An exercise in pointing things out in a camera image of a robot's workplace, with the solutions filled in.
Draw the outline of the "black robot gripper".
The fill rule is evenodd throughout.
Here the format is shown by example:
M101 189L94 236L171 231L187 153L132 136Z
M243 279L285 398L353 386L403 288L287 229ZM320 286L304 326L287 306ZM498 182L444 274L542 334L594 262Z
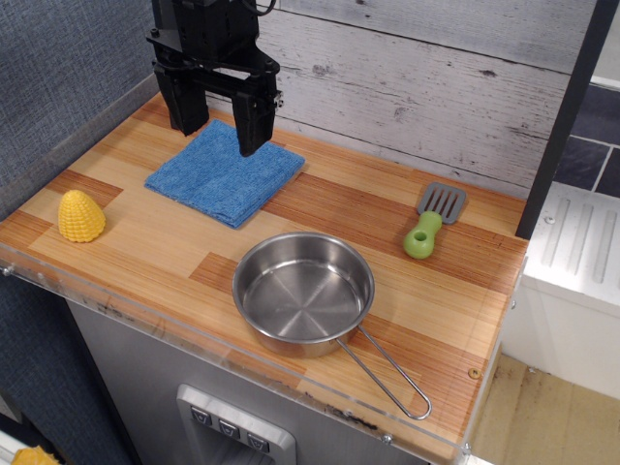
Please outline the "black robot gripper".
M155 28L154 74L170 124L185 136L209 119L205 91L232 99L239 152L253 155L272 138L281 99L279 64L257 46L259 18L275 7L255 1L172 1L171 26Z

